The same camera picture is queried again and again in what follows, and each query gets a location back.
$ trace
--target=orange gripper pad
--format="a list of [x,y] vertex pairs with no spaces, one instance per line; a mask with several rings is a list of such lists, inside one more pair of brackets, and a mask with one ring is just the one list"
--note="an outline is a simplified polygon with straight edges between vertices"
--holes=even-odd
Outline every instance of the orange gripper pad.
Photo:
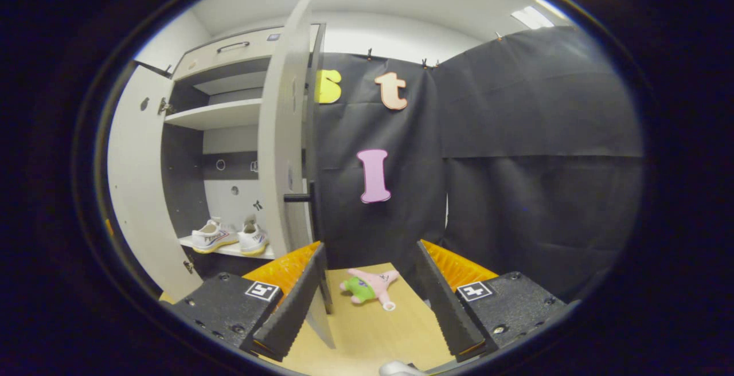
[[493,279],[498,276],[495,272],[488,271],[485,267],[445,248],[426,240],[420,240],[420,242],[423,243],[425,249],[431,255],[433,262],[450,285],[452,292],[456,292],[456,288],[460,285]]
[[309,263],[311,256],[319,248],[321,242],[313,242],[305,247],[293,250],[291,253],[283,257],[276,258],[270,263],[260,266],[254,271],[243,275],[244,279],[256,280],[267,284],[275,284],[280,287],[283,297],[280,298],[278,306],[288,297],[293,286],[296,285],[301,274],[303,274],[306,264]]

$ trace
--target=white wall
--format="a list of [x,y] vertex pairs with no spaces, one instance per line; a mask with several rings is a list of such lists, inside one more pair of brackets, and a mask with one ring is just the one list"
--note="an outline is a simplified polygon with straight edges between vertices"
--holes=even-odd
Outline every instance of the white wall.
[[191,10],[171,21],[138,52],[135,59],[165,71],[173,72],[184,53],[212,36]]
[[[459,31],[433,23],[415,21],[400,16],[377,13],[324,12],[311,16],[314,23],[326,23],[324,52],[367,54],[372,48],[375,57],[420,63],[428,58],[433,65],[471,49],[482,41]],[[248,29],[282,26],[286,17],[248,23],[213,36],[213,39],[230,36]]]

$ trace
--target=pink letter i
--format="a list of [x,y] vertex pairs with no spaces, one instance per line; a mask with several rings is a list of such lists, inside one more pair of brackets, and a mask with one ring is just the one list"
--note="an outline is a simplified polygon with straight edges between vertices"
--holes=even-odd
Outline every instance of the pink letter i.
[[385,170],[382,162],[388,152],[385,150],[365,150],[357,153],[357,158],[364,165],[365,192],[362,203],[377,203],[390,199],[390,191],[385,189]]

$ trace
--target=ceiling light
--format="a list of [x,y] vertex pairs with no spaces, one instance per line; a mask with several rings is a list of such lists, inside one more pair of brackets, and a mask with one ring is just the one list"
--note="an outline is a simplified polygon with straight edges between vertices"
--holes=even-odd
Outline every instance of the ceiling light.
[[530,29],[538,29],[544,26],[553,26],[553,22],[548,21],[548,18],[545,18],[542,13],[538,12],[538,10],[533,7],[527,7],[523,10],[513,12],[512,18],[521,21],[523,24],[525,24],[525,26],[529,27]]
[[549,10],[551,13],[553,13],[553,15],[558,16],[561,19],[568,19],[568,17],[564,15],[564,13],[562,13],[557,7],[554,7],[553,5],[551,5],[550,2],[546,0],[535,0],[535,2],[540,3],[540,5],[542,5],[543,8],[546,8],[547,10]]

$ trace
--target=drawer handle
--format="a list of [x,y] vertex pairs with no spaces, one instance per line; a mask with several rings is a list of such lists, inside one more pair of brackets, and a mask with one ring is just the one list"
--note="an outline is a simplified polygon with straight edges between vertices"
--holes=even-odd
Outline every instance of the drawer handle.
[[222,52],[223,49],[228,48],[230,46],[235,46],[235,45],[249,46],[249,42],[244,41],[244,42],[237,42],[236,44],[224,45],[222,48],[217,49],[217,54],[220,53],[220,52]]

